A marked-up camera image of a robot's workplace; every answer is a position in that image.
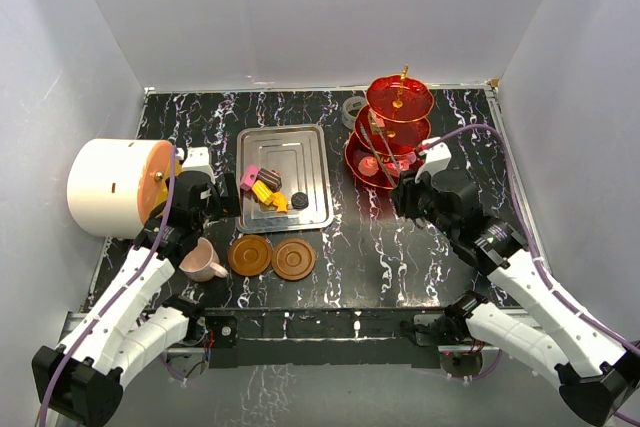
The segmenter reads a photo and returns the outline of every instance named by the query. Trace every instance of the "red plate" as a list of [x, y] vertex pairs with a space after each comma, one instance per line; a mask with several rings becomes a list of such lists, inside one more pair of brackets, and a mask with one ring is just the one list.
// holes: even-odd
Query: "red plate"
[[[351, 136], [349, 137], [349, 141], [347, 142], [347, 146], [345, 147], [344, 154], [349, 169], [351, 169], [351, 172], [358, 180], [362, 181], [364, 184], [370, 187], [386, 190], [391, 190], [393, 188], [393, 186], [389, 183], [387, 176], [384, 175], [382, 170], [379, 169], [378, 172], [371, 177], [363, 175], [358, 170], [358, 164], [360, 164], [362, 159], [364, 159], [365, 157], [371, 157], [372, 154], [369, 149], [366, 148], [362, 142], [360, 142], [360, 139], [356, 135], [351, 134]], [[383, 162], [391, 161], [389, 157], [384, 157], [382, 155], [380, 157], [382, 158]], [[407, 157], [408, 156], [406, 155], [397, 156], [397, 160], [401, 160]], [[422, 160], [417, 159], [413, 164], [411, 164], [410, 170], [418, 170], [418, 168], [420, 168], [422, 164]]]
[[[389, 155], [381, 135], [386, 135], [387, 143], [391, 148], [391, 152], [393, 152], [396, 157], [402, 157], [413, 153], [417, 145], [423, 140], [428, 139], [431, 134], [431, 123], [427, 119], [404, 123], [392, 122], [390, 120], [383, 119], [383, 134], [374, 134], [371, 132], [371, 122], [369, 122], [368, 119], [369, 111], [370, 107], [368, 105], [360, 109], [360, 112], [356, 117], [354, 130], [362, 145], [367, 145], [360, 133], [360, 125], [363, 125], [364, 130], [371, 139], [371, 143], [376, 149], [376, 152], [380, 155]], [[395, 136], [389, 137], [389, 132], [394, 132]]]
[[[402, 107], [393, 106], [402, 85]], [[381, 77], [373, 81], [367, 90], [367, 102], [380, 117], [396, 122], [413, 122], [429, 115], [433, 108], [433, 95], [426, 85], [407, 77], [404, 84], [400, 75]]]

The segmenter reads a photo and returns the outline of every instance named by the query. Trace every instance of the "yellow object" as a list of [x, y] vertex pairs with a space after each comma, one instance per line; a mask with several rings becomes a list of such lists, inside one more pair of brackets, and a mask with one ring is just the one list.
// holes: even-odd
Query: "yellow object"
[[264, 205], [273, 204], [273, 192], [267, 187], [261, 180], [256, 180], [253, 187], [251, 187], [253, 193], [258, 196], [258, 200]]
[[273, 203], [277, 207], [277, 212], [284, 212], [285, 214], [288, 212], [287, 205], [289, 205], [289, 201], [281, 192], [273, 194]]

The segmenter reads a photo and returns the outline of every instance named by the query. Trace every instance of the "red tiered stand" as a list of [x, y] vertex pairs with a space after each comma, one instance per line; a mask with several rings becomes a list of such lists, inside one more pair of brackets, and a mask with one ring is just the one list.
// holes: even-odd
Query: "red tiered stand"
[[401, 166], [417, 170], [422, 165], [414, 149], [429, 138], [431, 124], [427, 116], [434, 99], [425, 84], [406, 77], [406, 72], [407, 67], [400, 75], [382, 77], [371, 84], [367, 90], [369, 105], [358, 113], [345, 148], [347, 165], [353, 175], [371, 187], [390, 190], [393, 186], [378, 166], [366, 139], [362, 138], [361, 126], [391, 175], [398, 177], [382, 136]]

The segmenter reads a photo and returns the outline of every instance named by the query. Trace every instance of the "pink object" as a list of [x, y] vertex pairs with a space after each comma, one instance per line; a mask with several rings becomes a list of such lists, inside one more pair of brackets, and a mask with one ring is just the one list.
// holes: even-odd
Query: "pink object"
[[242, 180], [240, 181], [240, 188], [249, 192], [251, 187], [253, 187], [253, 184], [258, 180], [259, 171], [260, 169], [253, 164], [247, 167], [247, 170], [244, 172]]
[[206, 282], [213, 277], [227, 277], [229, 272], [220, 265], [220, 258], [209, 242], [204, 237], [198, 239], [198, 245], [189, 252], [180, 263], [187, 277], [196, 282]]
[[[398, 177], [400, 175], [398, 174], [398, 172], [396, 172], [396, 166], [393, 165], [393, 162], [389, 162], [388, 164], [385, 164], [385, 167], [387, 168], [387, 170], [391, 175], [395, 177]], [[402, 172], [404, 172], [405, 170], [409, 170], [409, 161], [407, 159], [398, 160], [398, 167], [400, 167], [400, 170]]]
[[365, 157], [358, 164], [358, 170], [362, 175], [373, 177], [378, 173], [378, 162], [375, 157]]

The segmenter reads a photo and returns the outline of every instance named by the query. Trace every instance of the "cable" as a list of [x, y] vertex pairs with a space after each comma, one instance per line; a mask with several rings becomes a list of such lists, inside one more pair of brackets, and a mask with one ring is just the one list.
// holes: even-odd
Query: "cable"
[[191, 370], [189, 370], [189, 372], [187, 372], [187, 375], [184, 376], [184, 380], [187, 380], [191, 376], [191, 374], [193, 374], [193, 372], [203, 364], [206, 364], [206, 362], [204, 360], [201, 360], [200, 362], [195, 364], [193, 367], [191, 367]]
[[479, 354], [480, 352], [482, 352], [482, 349], [484, 349], [484, 345], [485, 345], [484, 342], [479, 341], [478, 342], [478, 348], [475, 351], [473, 351], [473, 353], [474, 354]]
[[640, 422], [638, 422], [637, 420], [633, 420], [630, 417], [627, 417], [624, 414], [621, 414], [620, 412], [616, 412], [615, 414], [613, 414], [614, 417], [619, 418], [620, 420], [626, 422], [627, 424], [631, 424], [631, 425], [635, 425], [636, 427], [640, 427]]
[[169, 371], [169, 373], [171, 375], [173, 375], [177, 380], [181, 381], [181, 382], [186, 382], [187, 378], [182, 375], [182, 372], [180, 372], [178, 369], [176, 369], [175, 367], [173, 367], [169, 361], [167, 359], [165, 359], [164, 357], [162, 357], [162, 355], [158, 356], [158, 360], [160, 361], [160, 363], [162, 363], [167, 370]]
[[[513, 172], [513, 159], [509, 155], [509, 151], [507, 150], [507, 146], [504, 142], [504, 138], [502, 137], [500, 132], [498, 132], [495, 128], [487, 124], [469, 124], [469, 125], [465, 125], [464, 127], [460, 127], [459, 129], [456, 129], [453, 132], [449, 132], [448, 134], [440, 137], [435, 142], [432, 142], [431, 144], [425, 146], [422, 150], [431, 149], [436, 145], [441, 144], [442, 142], [446, 142], [447, 140], [452, 139], [453, 137], [457, 137], [463, 132], [468, 132], [470, 130], [488, 130], [498, 140], [498, 143], [502, 148], [502, 152], [506, 160], [505, 163], [507, 168], [507, 181], [509, 182], [509, 191], [511, 194], [511, 202], [513, 204], [513, 210], [515, 211], [516, 217], [518, 218], [518, 222], [520, 222], [520, 225], [522, 226], [522, 230], [524, 231], [524, 235], [527, 238], [527, 243], [529, 244], [529, 250], [531, 253], [531, 257], [533, 259], [533, 265], [535, 266], [536, 272], [538, 272], [538, 275], [542, 279], [542, 282], [544, 283], [544, 285], [549, 290], [552, 290], [553, 281], [549, 278], [549, 274], [547, 273], [547, 270], [544, 268], [544, 265], [542, 263], [542, 256], [540, 255], [540, 249], [538, 248], [538, 244], [535, 238], [533, 237], [533, 235], [531, 234], [531, 232], [529, 231], [527, 224], [524, 221], [524, 217], [522, 215], [522, 209], [520, 206], [520, 202], [518, 201], [518, 196], [516, 195], [516, 189], [514, 185], [515, 175]], [[573, 305], [573, 303], [569, 299], [567, 299], [561, 292], [554, 290], [552, 292], [552, 295], [556, 299], [558, 299], [558, 301], [560, 301], [560, 303], [564, 305], [567, 309], [569, 309], [572, 313], [578, 314], [578, 316], [582, 320], [584, 320], [588, 325], [590, 325], [596, 330], [599, 330], [600, 332], [609, 336], [613, 340], [619, 342], [625, 349], [633, 352], [635, 355], [640, 357], [640, 349], [638, 349], [635, 345], [633, 345], [631, 342], [626, 340], [621, 335], [609, 329], [607, 326], [601, 324], [597, 320], [581, 312], [581, 309]]]
[[209, 361], [211, 360], [211, 349], [213, 349], [213, 343], [215, 341], [213, 337], [213, 331], [209, 332], [209, 343], [204, 345], [204, 361], [209, 365]]
[[195, 347], [196, 345], [198, 345], [200, 342], [202, 342], [204, 340], [204, 338], [207, 336], [209, 332], [206, 330], [204, 330], [204, 332], [202, 333], [202, 337], [200, 337], [200, 339], [196, 340], [194, 343], [192, 344], [185, 344], [184, 342], [178, 342], [180, 345], [184, 345], [185, 347]]
[[491, 364], [487, 370], [478, 374], [477, 377], [474, 377], [474, 380], [482, 380], [491, 375], [493, 371], [498, 367], [498, 363], [500, 362], [500, 359], [502, 359], [502, 353], [502, 350], [498, 350], [498, 355], [496, 355], [496, 360], [493, 361], [493, 364]]
[[465, 352], [462, 355], [471, 355], [471, 354], [473, 354], [473, 350], [476, 348], [476, 345], [478, 345], [478, 341], [476, 339], [473, 339], [473, 345], [469, 349], [469, 352]]
[[[109, 299], [109, 301], [104, 305], [104, 307], [100, 309], [100, 312], [98, 312], [97, 317], [103, 317], [104, 314], [107, 313], [107, 311], [111, 308], [113, 304], [115, 304], [115, 302], [127, 290], [127, 288], [131, 286], [131, 284], [133, 284], [142, 275], [142, 273], [145, 271], [145, 269], [149, 265], [149, 262], [151, 262], [151, 259], [155, 256], [158, 250], [158, 247], [160, 246], [160, 241], [164, 236], [164, 231], [167, 228], [167, 222], [169, 220], [169, 211], [171, 210], [171, 202], [173, 201], [173, 192], [174, 192], [175, 180], [176, 180], [175, 164], [176, 164], [175, 147], [172, 146], [171, 156], [169, 157], [169, 193], [167, 195], [167, 204], [165, 205], [164, 212], [162, 213], [162, 220], [160, 221], [160, 228], [158, 231], [158, 235], [156, 236], [156, 239], [154, 240], [153, 245], [151, 246], [151, 250], [149, 251], [149, 254], [147, 255], [146, 259], [144, 259], [144, 262], [142, 263], [140, 268], [131, 276], [131, 278], [126, 282], [126, 284], [123, 287], [118, 289], [115, 295], [111, 299]], [[87, 324], [87, 327], [78, 336], [77, 340], [69, 348], [69, 350], [64, 355], [64, 357], [62, 357], [62, 360], [58, 364], [58, 367], [56, 367], [56, 370], [53, 372], [53, 375], [51, 376], [51, 380], [49, 381], [49, 385], [47, 385], [47, 390], [45, 391], [44, 396], [42, 397], [42, 404], [40, 405], [40, 427], [47, 426], [47, 410], [49, 408], [49, 403], [51, 402], [53, 389], [55, 388], [56, 383], [60, 379], [60, 375], [62, 374], [62, 371], [64, 370], [66, 365], [69, 363], [69, 360], [71, 359], [73, 354], [76, 352], [76, 350], [78, 350], [78, 347], [80, 347], [82, 342], [87, 338], [87, 336], [89, 335], [91, 330], [96, 326], [97, 323], [98, 323], [98, 319], [94, 317], [94, 319], [91, 322], [89, 322], [89, 324]]]

